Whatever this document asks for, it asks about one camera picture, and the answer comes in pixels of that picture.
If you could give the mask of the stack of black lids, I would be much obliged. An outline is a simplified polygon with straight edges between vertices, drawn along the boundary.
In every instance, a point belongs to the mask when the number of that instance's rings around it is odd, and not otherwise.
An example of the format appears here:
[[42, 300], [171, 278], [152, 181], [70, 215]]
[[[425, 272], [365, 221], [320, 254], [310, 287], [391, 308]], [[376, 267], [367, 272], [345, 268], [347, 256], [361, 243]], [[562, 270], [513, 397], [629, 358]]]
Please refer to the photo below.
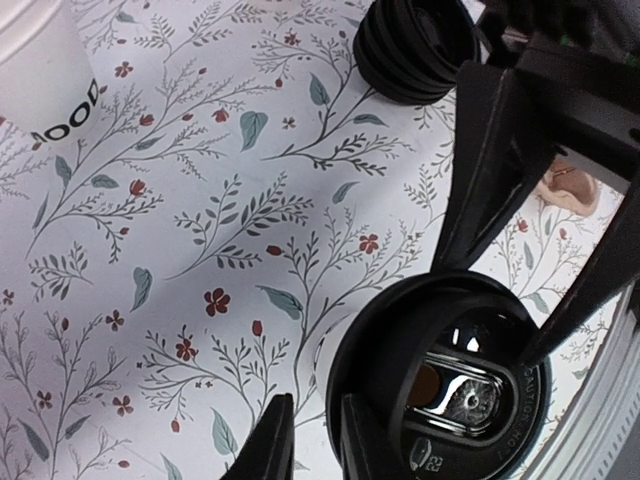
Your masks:
[[401, 105], [431, 105], [456, 87], [481, 49], [461, 1], [374, 1], [358, 26], [353, 54], [362, 78]]

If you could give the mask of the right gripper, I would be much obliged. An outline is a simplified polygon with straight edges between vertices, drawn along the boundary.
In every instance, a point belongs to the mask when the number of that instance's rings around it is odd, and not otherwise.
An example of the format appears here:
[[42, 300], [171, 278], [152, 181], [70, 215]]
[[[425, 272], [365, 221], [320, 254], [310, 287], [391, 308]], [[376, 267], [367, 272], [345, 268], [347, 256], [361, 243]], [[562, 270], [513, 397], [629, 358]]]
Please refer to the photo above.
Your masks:
[[[487, 1], [523, 34], [515, 65], [552, 139], [617, 190], [639, 177], [639, 4]], [[457, 75], [451, 189], [434, 270], [468, 269], [550, 166], [550, 137], [513, 69]]]

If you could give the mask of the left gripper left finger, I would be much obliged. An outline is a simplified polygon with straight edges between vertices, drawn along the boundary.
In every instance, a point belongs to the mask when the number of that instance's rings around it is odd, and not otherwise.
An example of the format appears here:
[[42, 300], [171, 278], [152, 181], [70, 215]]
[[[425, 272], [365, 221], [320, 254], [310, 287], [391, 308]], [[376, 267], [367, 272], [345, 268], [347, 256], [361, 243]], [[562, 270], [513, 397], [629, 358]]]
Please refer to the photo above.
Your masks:
[[290, 480], [294, 470], [291, 394], [275, 395], [221, 480]]

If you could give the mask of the stack of white paper cups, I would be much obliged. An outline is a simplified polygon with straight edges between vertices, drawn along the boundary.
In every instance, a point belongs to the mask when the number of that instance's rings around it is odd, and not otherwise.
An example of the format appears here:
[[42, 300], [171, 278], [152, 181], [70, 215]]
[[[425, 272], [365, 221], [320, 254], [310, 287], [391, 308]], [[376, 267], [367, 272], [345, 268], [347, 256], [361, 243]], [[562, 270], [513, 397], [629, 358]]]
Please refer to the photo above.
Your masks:
[[98, 117], [99, 86], [67, 1], [1, 3], [1, 116], [64, 145]]

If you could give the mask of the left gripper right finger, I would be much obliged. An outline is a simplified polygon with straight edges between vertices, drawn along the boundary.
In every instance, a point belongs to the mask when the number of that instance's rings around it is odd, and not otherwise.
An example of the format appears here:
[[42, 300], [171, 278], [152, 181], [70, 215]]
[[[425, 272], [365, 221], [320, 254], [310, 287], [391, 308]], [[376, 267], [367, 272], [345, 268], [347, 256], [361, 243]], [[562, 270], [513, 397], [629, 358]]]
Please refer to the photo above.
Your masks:
[[385, 432], [358, 394], [341, 401], [341, 466], [344, 479], [400, 478], [400, 463]]

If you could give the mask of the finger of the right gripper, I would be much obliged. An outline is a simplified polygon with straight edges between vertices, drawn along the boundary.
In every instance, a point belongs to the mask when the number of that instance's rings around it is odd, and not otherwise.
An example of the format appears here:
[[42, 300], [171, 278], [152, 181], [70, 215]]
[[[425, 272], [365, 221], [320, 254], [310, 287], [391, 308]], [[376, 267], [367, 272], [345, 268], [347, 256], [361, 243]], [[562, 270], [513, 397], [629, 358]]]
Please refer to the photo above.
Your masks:
[[584, 268], [523, 350], [519, 363], [541, 363], [596, 310], [638, 279], [639, 177], [635, 176]]

